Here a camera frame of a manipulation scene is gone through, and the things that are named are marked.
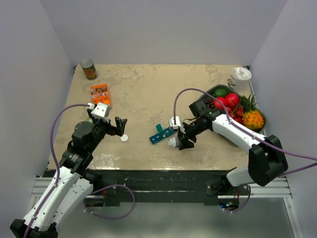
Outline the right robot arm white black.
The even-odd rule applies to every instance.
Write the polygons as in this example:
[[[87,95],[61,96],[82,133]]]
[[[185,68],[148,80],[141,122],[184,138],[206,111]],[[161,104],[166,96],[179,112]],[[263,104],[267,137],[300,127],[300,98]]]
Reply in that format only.
[[[198,100],[190,105],[195,120],[186,124],[174,115],[170,127],[178,131],[175,147],[179,150],[194,148],[197,135],[206,130],[229,139],[248,155],[248,165],[229,170],[220,179],[220,188],[227,195],[233,194],[240,185],[256,183],[266,186],[288,170],[286,157],[280,140],[271,135],[266,137],[238,124],[225,111],[208,108]]]

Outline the white bottle cap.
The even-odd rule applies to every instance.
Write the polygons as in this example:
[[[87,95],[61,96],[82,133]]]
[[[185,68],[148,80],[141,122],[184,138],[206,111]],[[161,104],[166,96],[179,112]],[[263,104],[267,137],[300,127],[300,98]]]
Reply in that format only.
[[[120,140],[122,142],[126,142],[128,140],[128,136],[126,134],[124,134],[124,135],[121,136]]]

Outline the teal weekly pill organizer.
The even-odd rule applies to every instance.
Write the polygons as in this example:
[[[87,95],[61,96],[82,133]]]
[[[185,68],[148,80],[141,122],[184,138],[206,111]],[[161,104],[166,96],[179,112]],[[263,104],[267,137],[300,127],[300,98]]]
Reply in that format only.
[[[149,140],[152,144],[157,144],[175,133],[175,131],[169,127],[163,128],[161,124],[157,124],[156,129],[157,133],[149,137]]]

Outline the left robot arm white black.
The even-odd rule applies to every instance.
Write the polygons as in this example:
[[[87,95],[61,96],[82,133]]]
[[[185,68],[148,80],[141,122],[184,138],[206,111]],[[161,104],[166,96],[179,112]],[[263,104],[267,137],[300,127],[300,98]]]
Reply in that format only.
[[[23,219],[15,219],[10,230],[17,238],[55,238],[66,217],[89,193],[98,194],[103,188],[100,175],[87,167],[93,151],[106,135],[122,136],[126,119],[94,119],[76,124],[72,139],[57,167],[52,181]]]

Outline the white vitamin pill bottle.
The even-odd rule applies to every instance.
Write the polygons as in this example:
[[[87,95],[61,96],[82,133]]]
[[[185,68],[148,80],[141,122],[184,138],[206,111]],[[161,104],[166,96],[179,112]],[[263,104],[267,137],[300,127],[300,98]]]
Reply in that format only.
[[[179,148],[181,146],[181,142],[177,137],[173,137],[169,139],[168,145],[173,148]]]

